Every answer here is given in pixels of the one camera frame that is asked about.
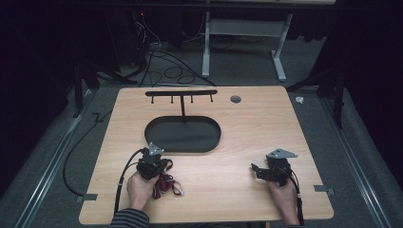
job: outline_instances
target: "gray carpet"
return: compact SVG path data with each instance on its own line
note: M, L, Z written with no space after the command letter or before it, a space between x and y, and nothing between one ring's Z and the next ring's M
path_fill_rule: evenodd
M253 40L237 37L237 42L225 49L222 47L226 47L228 43L216 41L213 44L215 48L211 51L209 80L217 86L290 86L309 75L323 44L322 41L311 43L305 43L302 40L287 41L281 54L287 82L280 83L268 55L268 51L275 48L276 41L273 39L255 41L256 38ZM197 43L182 48L163 45L161 50L175 55L196 72L202 71L202 48ZM166 54L157 51L154 54L169 58ZM149 69L151 73L145 75L144 86L155 84L160 78L160 74L163 75L166 69L174 66L175 64L165 59L153 57ZM167 75L176 75L178 72L178 69L170 69L167 71ZM173 85L178 83L178 79L162 77L160 83ZM192 84L207 85L207 82L196 78ZM92 113L100 113L100 116L104 116L109 110L112 110L117 93L124 86L126 85L102 81L101 88L93 91L95 93L93 99L83 113L82 120L67 145L67 151L72 151L66 169L67 182L80 193L85 193L87 189L109 117L107 116L102 123L98 123L86 135L95 124L95 116ZM318 99L315 90L315 87L306 87L303 90L289 93L289 96L316 161L319 174L324 184L336 192L335 195L329 197L335 210L335 216L327 220L306 220L306 224L308 227L377 227L374 216L357 186L355 176L345 156L343 144L338 137L340 132L334 130L332 119L328 117L323 107L323 103L326 101ZM296 96L303 96L304 103L296 103ZM403 208L402 192L376 151L365 125L355 112L348 91L346 91L344 103L342 113L344 128L341 133L348 139L386 212L391 227L399 227L403 224L403 215L400 211L400 208ZM1 199L0 227L13 227L17 223L38 181L46 171L59 141L73 122L73 113L74 103L71 102L49 126L47 133L32 152L9 191ZM77 197L65 187L62 169L63 167L59 167L56 176L51 180L51 186L43 200L40 201L39 209L33 213L34 217L30 222L30 227L84 227L78 220L82 204L76 202ZM272 222L272 227L278 226L280 226L279 221Z

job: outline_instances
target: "striped sleeve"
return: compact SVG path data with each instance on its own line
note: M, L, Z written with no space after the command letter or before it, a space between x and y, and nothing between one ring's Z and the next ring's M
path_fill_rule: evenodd
M148 215L142 211L126 208L115 214L110 222L110 228L147 228Z

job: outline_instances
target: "hand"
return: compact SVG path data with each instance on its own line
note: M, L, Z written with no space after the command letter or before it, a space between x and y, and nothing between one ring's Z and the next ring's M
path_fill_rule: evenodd
M130 197L130 208L143 211L148 200L151 198L157 176L151 180L145 180L139 172L135 172L127 181L127 193Z
M297 190L290 179L283 186L278 182L267 181L273 202L278 208L284 225L299 225L297 216Z

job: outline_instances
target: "tabletop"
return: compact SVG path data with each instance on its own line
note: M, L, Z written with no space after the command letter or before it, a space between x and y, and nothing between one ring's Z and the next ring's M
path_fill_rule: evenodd
M267 167L265 155L278 148L296 153L289 159L297 174L305 219L330 219L334 212L324 192L314 159L304 138L288 94L282 86L123 88L117 97L104 142L87 189L96 200L86 200L80 214L83 224L108 224L113 218L119 177L130 156L147 147L144 130L161 116L181 116L179 98L145 96L147 91L216 89L212 96L184 97L186 115L206 116L221 128L220 142L205 153L165 152L173 168L168 171L184 190L153 199L145 208L151 223L257 221L280 219L264 180L258 180L251 163ZM233 103L231 97L239 96ZM130 167L125 181L135 172ZM125 184L120 209L128 205Z

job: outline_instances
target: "dark background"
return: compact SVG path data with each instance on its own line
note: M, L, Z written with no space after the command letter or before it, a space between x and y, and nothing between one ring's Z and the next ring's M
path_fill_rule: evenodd
M340 68L361 118L402 187L398 159L403 147L402 5L397 0L354 1L354 5L369 10L339 16L296 13L288 38L304 36L309 42L328 37L312 75ZM2 196L47 126L67 105L79 57L119 70L121 64L137 64L142 54L130 51L136 41L126 19L136 10L66 9L49 0L9 1L0 6ZM178 47L182 31L197 32L201 18L179 10L147 11L146 16L162 39Z

